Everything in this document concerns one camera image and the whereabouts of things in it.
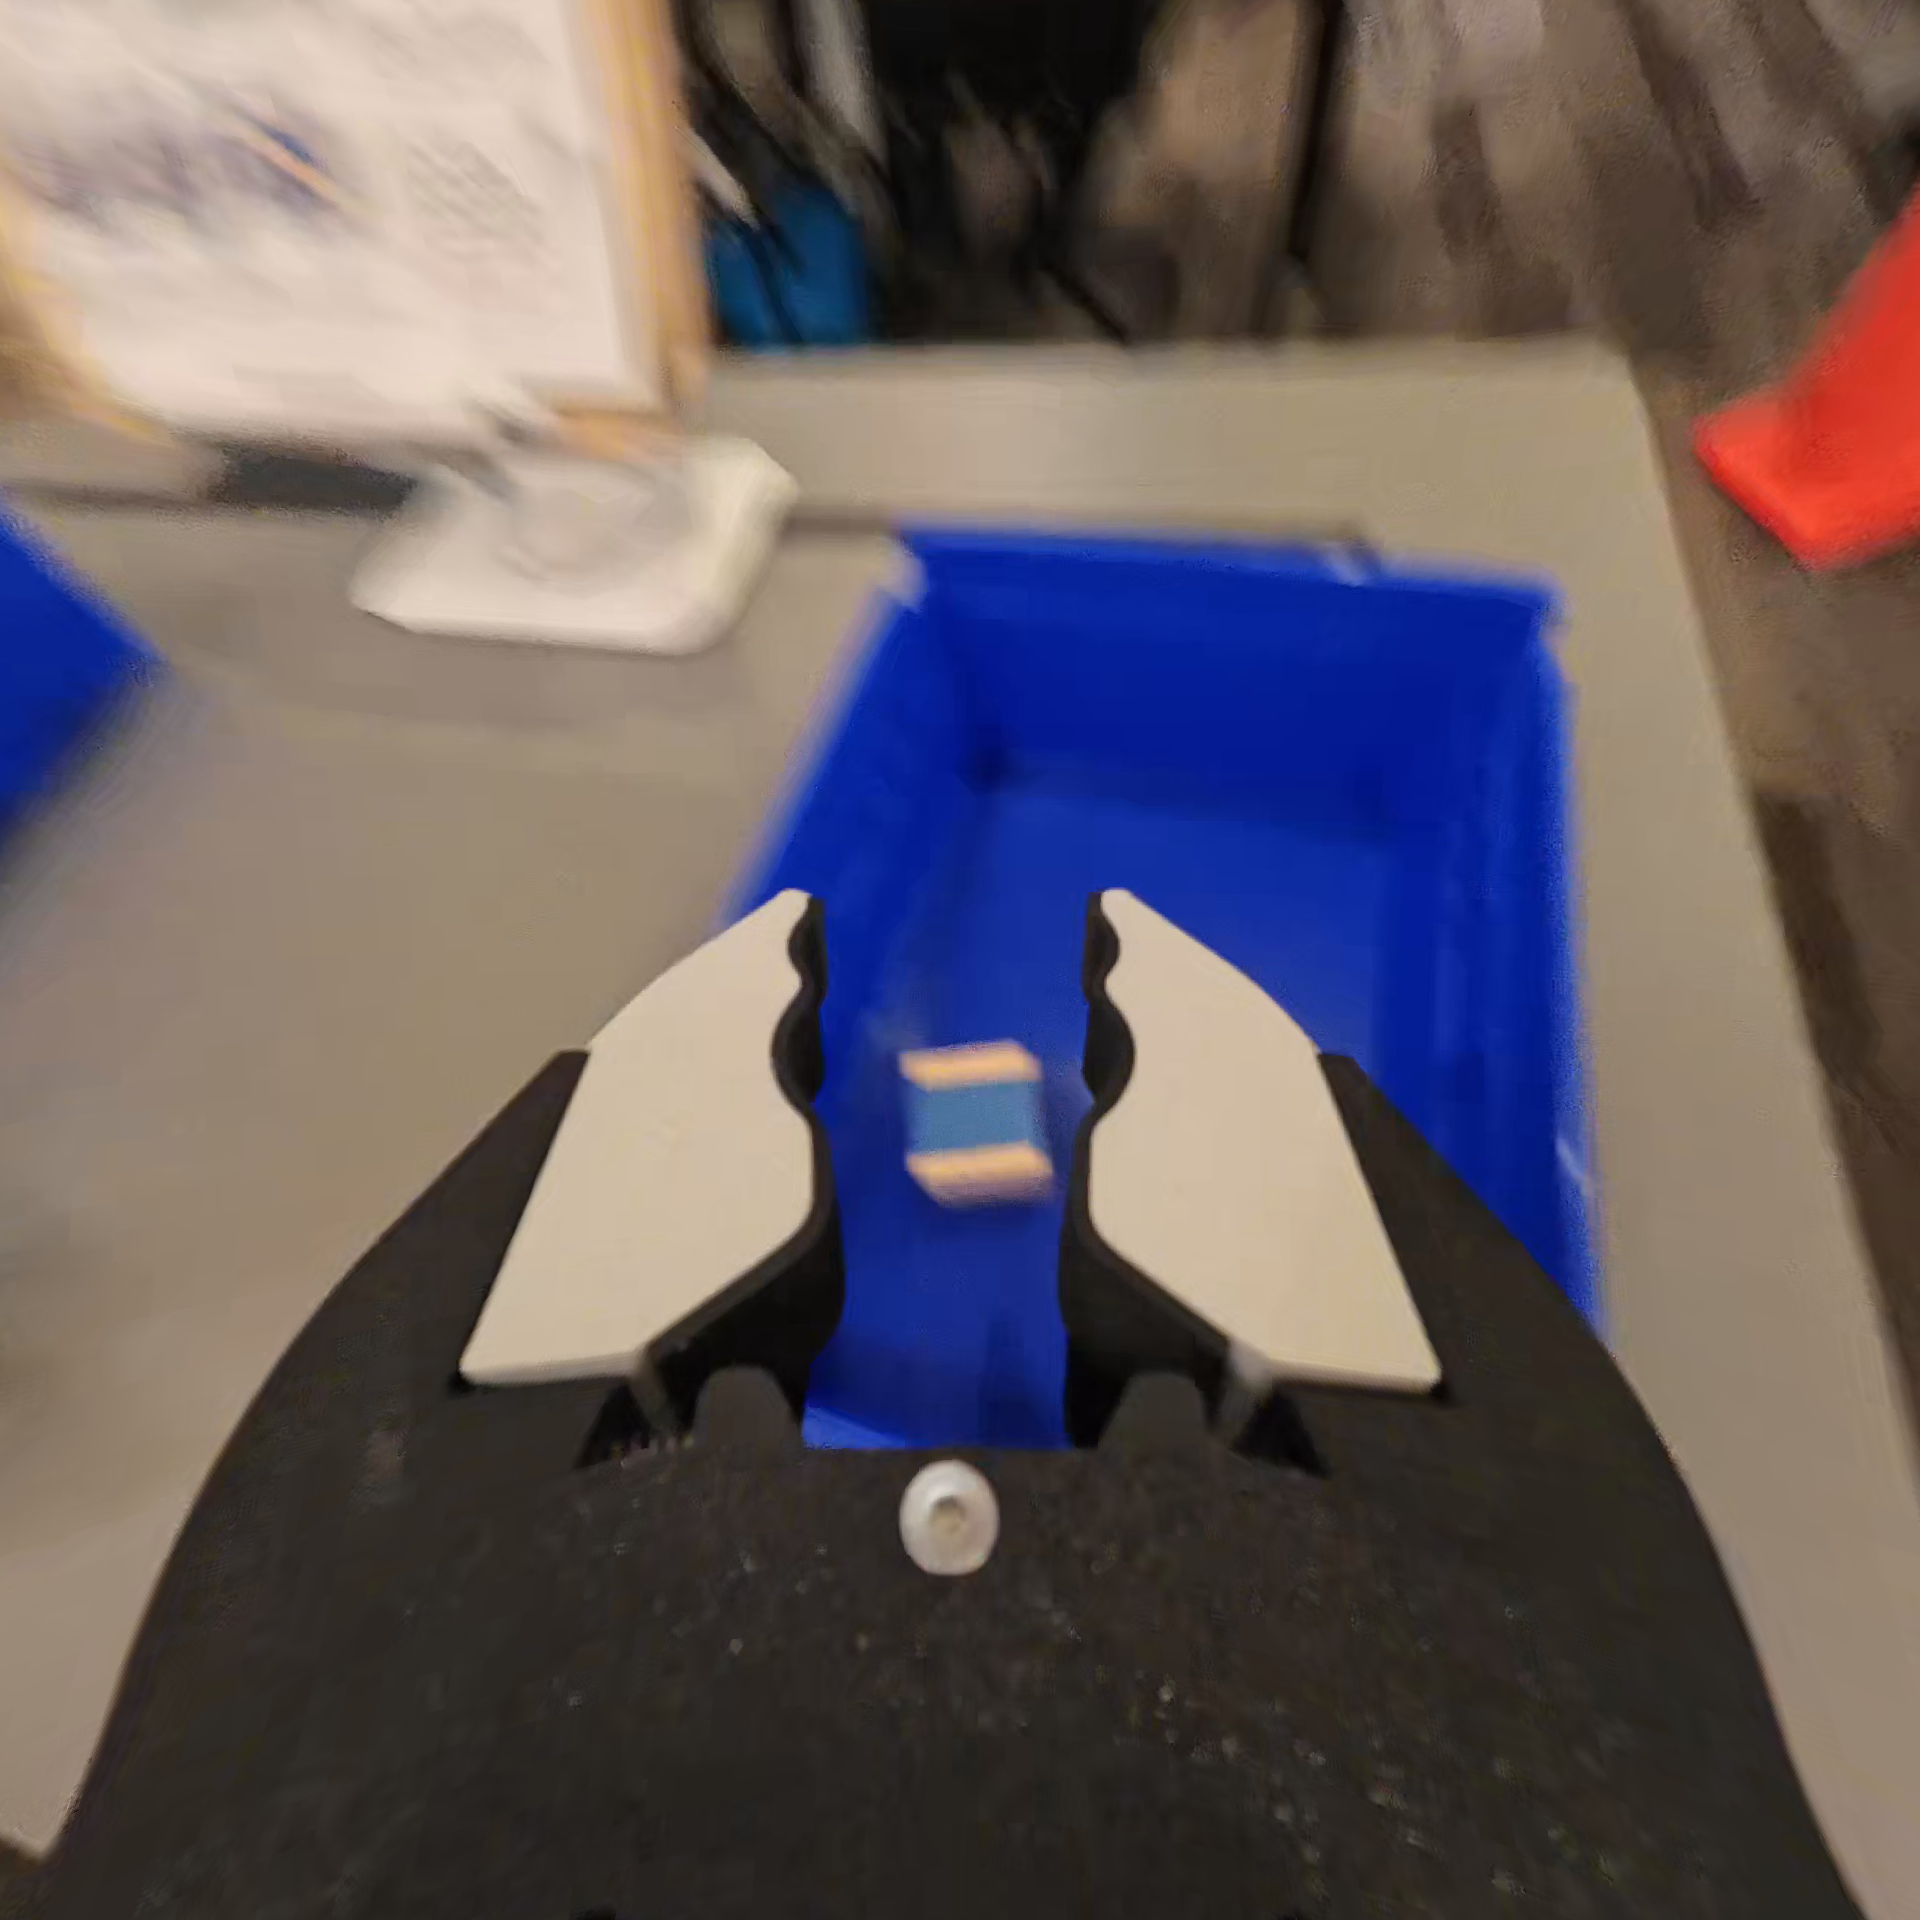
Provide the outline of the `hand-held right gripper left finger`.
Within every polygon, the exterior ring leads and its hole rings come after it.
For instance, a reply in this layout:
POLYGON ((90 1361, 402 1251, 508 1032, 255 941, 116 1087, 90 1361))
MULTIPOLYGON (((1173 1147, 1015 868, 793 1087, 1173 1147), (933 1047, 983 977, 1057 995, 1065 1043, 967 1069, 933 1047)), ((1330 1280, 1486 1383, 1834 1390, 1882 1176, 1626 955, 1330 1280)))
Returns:
POLYGON ((845 1304, 825 995, 825 904, 783 889, 591 1037, 466 1385, 623 1383, 651 1433, 683 1433, 742 1366, 802 1414, 845 1304))

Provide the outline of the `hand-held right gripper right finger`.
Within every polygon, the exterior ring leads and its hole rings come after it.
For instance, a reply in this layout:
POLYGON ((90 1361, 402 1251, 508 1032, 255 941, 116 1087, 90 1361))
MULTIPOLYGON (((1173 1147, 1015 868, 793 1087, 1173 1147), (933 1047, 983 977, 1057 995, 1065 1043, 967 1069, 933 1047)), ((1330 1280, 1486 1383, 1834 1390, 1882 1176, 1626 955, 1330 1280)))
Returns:
POLYGON ((1321 1049, 1249 973, 1131 892, 1089 901, 1089 1112, 1063 1203, 1063 1425, 1187 1380, 1227 1441, 1289 1390, 1444 1380, 1321 1049))

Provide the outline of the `wooden cube with blue stripe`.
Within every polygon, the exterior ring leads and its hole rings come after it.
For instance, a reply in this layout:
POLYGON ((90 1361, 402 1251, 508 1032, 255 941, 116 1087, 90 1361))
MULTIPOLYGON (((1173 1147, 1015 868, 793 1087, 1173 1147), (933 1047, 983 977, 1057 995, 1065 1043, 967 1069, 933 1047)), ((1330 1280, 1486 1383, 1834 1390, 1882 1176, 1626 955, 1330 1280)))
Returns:
POLYGON ((1015 1040, 910 1047, 902 1085, 908 1176, 943 1208, 1012 1207, 1052 1192, 1039 1057, 1015 1040))

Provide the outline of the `blue plastic bin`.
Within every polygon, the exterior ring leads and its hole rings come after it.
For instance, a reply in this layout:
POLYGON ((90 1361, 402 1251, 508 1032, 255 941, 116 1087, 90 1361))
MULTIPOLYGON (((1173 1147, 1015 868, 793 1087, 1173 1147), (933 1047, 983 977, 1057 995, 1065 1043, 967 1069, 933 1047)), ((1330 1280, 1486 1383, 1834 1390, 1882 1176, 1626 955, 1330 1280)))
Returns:
POLYGON ((847 1297, 829 1449, 1058 1449, 1089 897, 1126 889, 1370 1071, 1601 1320, 1551 588, 1330 548, 919 527, 726 919, 822 901, 847 1297), (939 1207, 902 1049, 1039 1057, 1052 1192, 939 1207))
POLYGON ((4 501, 3 848, 162 676, 148 639, 4 501))

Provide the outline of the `grey desk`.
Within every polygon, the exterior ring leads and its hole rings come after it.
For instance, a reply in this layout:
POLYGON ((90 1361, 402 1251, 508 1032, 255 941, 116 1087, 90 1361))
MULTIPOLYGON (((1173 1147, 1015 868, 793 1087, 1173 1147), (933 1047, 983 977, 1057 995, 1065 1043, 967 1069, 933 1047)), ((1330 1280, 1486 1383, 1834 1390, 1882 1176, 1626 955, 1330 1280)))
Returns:
POLYGON ((687 948, 922 518, 1377 539, 1567 595, 1606 1328, 1727 1558, 1862 1908, 1916 1915, 1913 857, 1859 948, 1740 737, 1757 565, 1687 401, 1594 342, 737 364, 799 479, 692 662, 347 608, 370 516, 18 430, 35 529, 159 647, 4 870, 4 1843, 59 1836, 190 1496, 325 1292, 687 948))

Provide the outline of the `printed instruction sheet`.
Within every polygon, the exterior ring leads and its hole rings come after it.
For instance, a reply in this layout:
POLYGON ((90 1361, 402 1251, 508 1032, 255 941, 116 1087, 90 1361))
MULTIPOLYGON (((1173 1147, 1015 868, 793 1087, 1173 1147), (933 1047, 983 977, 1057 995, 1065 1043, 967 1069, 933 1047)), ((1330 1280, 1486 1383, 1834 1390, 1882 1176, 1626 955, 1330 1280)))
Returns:
POLYGON ((650 4, 4 4, 4 364, 65 408, 481 440, 668 401, 650 4))

